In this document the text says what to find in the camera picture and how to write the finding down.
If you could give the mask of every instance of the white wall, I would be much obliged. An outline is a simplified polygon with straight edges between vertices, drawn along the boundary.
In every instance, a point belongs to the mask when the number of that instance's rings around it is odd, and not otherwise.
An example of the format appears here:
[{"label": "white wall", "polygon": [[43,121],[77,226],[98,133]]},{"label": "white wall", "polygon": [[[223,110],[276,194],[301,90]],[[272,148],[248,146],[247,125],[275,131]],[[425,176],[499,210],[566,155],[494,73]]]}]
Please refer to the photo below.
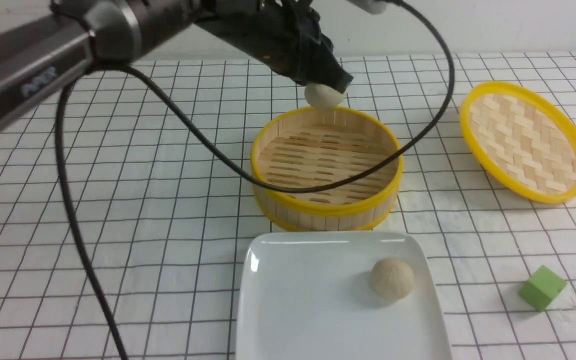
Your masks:
[{"label": "white wall", "polygon": [[[455,52],[576,50],[575,0],[409,0],[439,29]],[[48,13],[48,0],[0,0],[0,31]],[[338,55],[436,53],[434,39],[395,6],[370,15],[344,0],[314,0],[321,26]],[[243,57],[192,27],[153,54]]]}]

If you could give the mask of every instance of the bamboo steamer lid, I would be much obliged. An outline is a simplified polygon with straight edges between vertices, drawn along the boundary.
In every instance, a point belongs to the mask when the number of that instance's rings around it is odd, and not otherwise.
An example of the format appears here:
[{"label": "bamboo steamer lid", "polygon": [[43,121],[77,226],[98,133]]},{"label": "bamboo steamer lid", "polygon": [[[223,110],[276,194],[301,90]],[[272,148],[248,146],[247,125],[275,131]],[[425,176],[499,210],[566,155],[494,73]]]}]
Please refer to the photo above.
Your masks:
[{"label": "bamboo steamer lid", "polygon": [[506,187],[541,203],[576,196],[576,126],[541,96],[486,82],[464,100],[460,122],[473,155]]}]

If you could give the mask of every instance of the yellow rim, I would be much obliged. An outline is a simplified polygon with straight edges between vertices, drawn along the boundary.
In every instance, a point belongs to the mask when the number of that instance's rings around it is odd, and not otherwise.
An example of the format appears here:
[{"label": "yellow rim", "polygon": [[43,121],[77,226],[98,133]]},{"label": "yellow rim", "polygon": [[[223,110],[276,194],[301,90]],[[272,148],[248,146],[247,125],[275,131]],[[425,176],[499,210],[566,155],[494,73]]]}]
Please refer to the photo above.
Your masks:
[{"label": "yellow rim", "polygon": [[[250,150],[250,164],[251,164],[251,168],[252,168],[252,173],[253,173],[255,178],[258,178],[259,180],[261,180],[263,182],[268,182],[268,180],[266,180],[266,178],[264,178],[261,175],[261,172],[259,171],[259,168],[257,166],[257,157],[255,156],[261,135],[263,133],[265,133],[274,123],[277,123],[278,121],[281,121],[282,119],[284,119],[288,116],[292,116],[294,114],[299,114],[301,112],[308,112],[308,111],[312,111],[312,110],[313,110],[312,107],[302,107],[300,109],[288,111],[288,112],[281,114],[281,115],[277,116],[276,118],[272,119],[272,121],[270,121],[268,124],[266,124],[261,129],[261,131],[259,131],[259,134],[256,136],[256,139],[254,139],[254,142],[252,144],[252,149]],[[386,132],[386,134],[388,134],[388,137],[390,137],[391,141],[393,141],[393,143],[395,144],[395,147],[397,149],[401,148],[400,143],[397,141],[397,137],[395,137],[393,135],[391,130],[388,127],[386,127],[386,125],[379,122],[379,120],[377,120],[377,119],[373,118],[372,116],[365,114],[363,112],[349,109],[348,107],[338,106],[335,108],[335,110],[350,112],[350,113],[353,113],[357,116],[361,116],[368,121],[371,121],[372,123],[379,126],[382,130],[384,130],[384,132]],[[277,191],[270,191],[267,189],[263,189],[263,191],[265,191],[266,195],[268,195],[268,197],[270,197],[272,200],[276,201],[277,203],[279,203],[281,205],[284,205],[285,207],[291,208],[293,210],[297,210],[298,212],[303,212],[303,213],[312,214],[312,215],[330,216],[330,217],[334,217],[334,216],[340,217],[340,216],[351,215],[351,214],[355,214],[358,212],[363,212],[365,210],[368,210],[368,209],[374,207],[375,205],[377,205],[378,203],[381,203],[382,200],[384,200],[385,198],[390,196],[390,194],[393,193],[393,191],[396,189],[397,185],[400,183],[400,179],[402,178],[403,167],[404,167],[403,156],[398,157],[397,160],[395,160],[395,161],[397,162],[397,172],[395,173],[395,176],[392,178],[392,180],[388,183],[388,185],[386,185],[386,187],[384,187],[384,189],[382,189],[382,191],[378,192],[374,196],[371,196],[370,198],[367,198],[365,200],[361,200],[361,201],[354,202],[354,203],[347,203],[346,205],[320,205],[318,203],[299,201],[295,198],[292,198],[292,197],[286,195],[285,193],[279,193]]]},{"label": "yellow rim", "polygon": [[526,88],[522,88],[519,85],[511,84],[510,82],[489,81],[475,86],[468,96],[466,96],[466,99],[461,104],[461,109],[459,110],[459,122],[461,123],[461,132],[463,133],[463,137],[473,155],[481,163],[484,169],[499,180],[500,183],[508,187],[508,189],[530,200],[538,201],[540,203],[559,204],[574,198],[576,196],[576,183],[574,183],[573,187],[571,187],[569,191],[559,194],[546,194],[534,191],[503,172],[503,170],[501,170],[486,155],[486,152],[475,139],[473,132],[471,132],[470,108],[475,100],[480,96],[487,94],[514,96],[515,98],[525,101],[527,104],[535,107],[535,109],[547,116],[554,125],[561,130],[570,142],[574,154],[576,155],[576,126],[563,112],[557,109],[557,107],[548,102],[545,98],[542,98],[538,94]]},{"label": "yellow rim", "polygon": [[[271,214],[270,211],[263,205],[263,203],[261,203],[259,201],[259,198],[257,196],[254,197],[254,201],[256,201],[256,205],[259,207],[259,209],[261,209],[261,212],[263,213],[263,215],[265,217],[267,217],[271,223],[273,223],[274,225],[277,225],[279,228],[282,228],[283,230],[286,230],[286,231],[312,231],[312,230],[297,227],[297,226],[294,226],[294,225],[291,225],[289,223],[282,221],[281,219],[279,219],[275,215]],[[354,228],[353,230],[372,230],[372,229],[374,229],[375,226],[381,224],[382,221],[384,221],[388,217],[388,215],[391,214],[391,210],[393,210],[393,208],[395,207],[396,204],[397,204],[397,202],[395,201],[393,203],[393,205],[391,205],[391,207],[389,207],[388,210],[386,212],[384,212],[384,214],[379,216],[377,219],[374,219],[371,223],[368,223],[368,224],[361,226],[359,228]]]}]

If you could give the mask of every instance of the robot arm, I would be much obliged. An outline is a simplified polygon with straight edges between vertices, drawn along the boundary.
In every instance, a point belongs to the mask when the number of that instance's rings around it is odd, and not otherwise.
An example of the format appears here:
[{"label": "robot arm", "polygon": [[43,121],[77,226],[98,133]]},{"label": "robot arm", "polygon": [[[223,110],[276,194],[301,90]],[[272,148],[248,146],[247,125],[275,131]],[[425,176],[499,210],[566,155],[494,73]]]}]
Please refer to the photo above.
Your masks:
[{"label": "robot arm", "polygon": [[[103,64],[129,64],[190,25],[297,84],[343,93],[352,80],[312,0],[52,0],[51,15],[0,34],[0,132]],[[379,0],[349,0],[379,14]]]}]

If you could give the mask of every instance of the bamboo steamer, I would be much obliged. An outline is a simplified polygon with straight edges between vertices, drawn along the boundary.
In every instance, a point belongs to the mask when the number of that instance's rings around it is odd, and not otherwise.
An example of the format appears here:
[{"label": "bamboo steamer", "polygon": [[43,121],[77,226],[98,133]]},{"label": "bamboo steamer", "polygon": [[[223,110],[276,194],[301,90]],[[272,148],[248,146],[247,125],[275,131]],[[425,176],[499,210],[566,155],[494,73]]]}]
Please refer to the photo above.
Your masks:
[{"label": "bamboo steamer", "polygon": [[[325,185],[361,173],[400,148],[377,119],[347,107],[304,107],[270,121],[254,140],[254,177],[291,188]],[[370,230],[396,204],[403,157],[372,175],[318,193],[286,194],[253,186],[270,221],[289,231]]]}]

